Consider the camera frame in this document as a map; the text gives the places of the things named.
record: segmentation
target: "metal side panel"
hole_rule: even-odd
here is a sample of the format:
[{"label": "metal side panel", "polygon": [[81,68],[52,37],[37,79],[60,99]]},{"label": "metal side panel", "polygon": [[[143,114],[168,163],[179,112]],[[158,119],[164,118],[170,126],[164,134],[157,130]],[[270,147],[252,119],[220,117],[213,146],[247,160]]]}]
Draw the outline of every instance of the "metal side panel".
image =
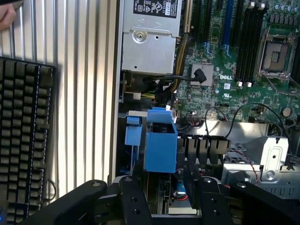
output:
[{"label": "metal side panel", "polygon": [[115,0],[26,0],[0,32],[1,56],[58,68],[51,143],[58,197],[114,178],[116,17]]}]

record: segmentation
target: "black keyboard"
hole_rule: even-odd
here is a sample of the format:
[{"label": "black keyboard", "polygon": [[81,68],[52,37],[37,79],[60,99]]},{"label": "black keyboard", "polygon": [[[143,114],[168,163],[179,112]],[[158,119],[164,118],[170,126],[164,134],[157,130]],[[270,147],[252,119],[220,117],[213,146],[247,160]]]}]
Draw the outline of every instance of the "black keyboard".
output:
[{"label": "black keyboard", "polygon": [[54,86],[54,67],[0,57],[0,225],[40,209]]}]

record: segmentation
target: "blue ram slot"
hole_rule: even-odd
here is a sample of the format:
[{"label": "blue ram slot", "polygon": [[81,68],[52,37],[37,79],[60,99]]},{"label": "blue ram slot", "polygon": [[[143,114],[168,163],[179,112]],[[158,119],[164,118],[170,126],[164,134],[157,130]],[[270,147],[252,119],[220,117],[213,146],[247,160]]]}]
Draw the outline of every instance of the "blue ram slot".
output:
[{"label": "blue ram slot", "polygon": [[224,31],[223,31],[223,42],[222,42],[222,45],[225,49],[228,48],[229,45],[231,20],[233,17],[233,5],[234,5],[234,0],[228,0]]}]

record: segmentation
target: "green circuit board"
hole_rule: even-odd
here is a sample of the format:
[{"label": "green circuit board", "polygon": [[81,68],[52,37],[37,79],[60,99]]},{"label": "green circuit board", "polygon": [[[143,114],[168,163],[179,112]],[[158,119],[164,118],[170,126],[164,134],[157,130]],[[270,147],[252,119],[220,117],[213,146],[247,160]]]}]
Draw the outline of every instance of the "green circuit board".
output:
[{"label": "green circuit board", "polygon": [[[237,0],[234,1],[234,9],[236,9]],[[264,77],[258,77],[254,75],[254,82],[251,87],[246,85],[238,86],[235,80],[235,73],[238,63],[238,46],[230,47],[227,55],[221,47],[223,24],[226,15],[226,3],[223,2],[223,8],[216,10],[215,5],[217,1],[213,1],[213,8],[211,12],[210,21],[210,54],[206,53],[203,43],[199,43],[195,40],[190,44],[187,52],[186,64],[184,75],[191,76],[193,64],[208,63],[213,65],[213,81],[211,86],[200,87],[193,86],[189,82],[181,82],[177,90],[177,99],[174,104],[174,109],[177,112],[177,117],[188,118],[189,120],[203,119],[207,109],[211,106],[218,106],[222,110],[229,121],[232,120],[236,110],[247,103],[262,103],[269,106],[276,113],[281,115],[281,112],[285,108],[292,110],[291,115],[283,117],[286,119],[296,120],[300,115],[300,97],[293,95],[286,95],[276,93],[275,90],[268,84]],[[275,7],[278,5],[296,8],[300,7],[300,0],[269,0],[269,9],[264,15],[262,22],[262,32],[269,31],[273,34],[282,35],[294,35],[299,34],[299,25],[290,26],[287,24],[270,24],[270,16],[276,14]],[[249,5],[249,1],[245,1],[243,11]],[[284,15],[292,14],[290,11],[280,12]],[[233,11],[231,28],[233,30],[236,11]],[[295,55],[295,49],[293,49],[290,55],[293,58]],[[279,90],[288,92],[296,92],[297,87],[289,85],[289,81],[285,79],[272,79],[275,87]],[[208,113],[207,119],[217,120],[222,116],[215,110],[211,110]],[[257,106],[246,106],[242,108],[236,121],[248,122],[249,118],[256,118],[260,121],[277,122],[277,118],[272,112],[267,109],[259,109]]]}]

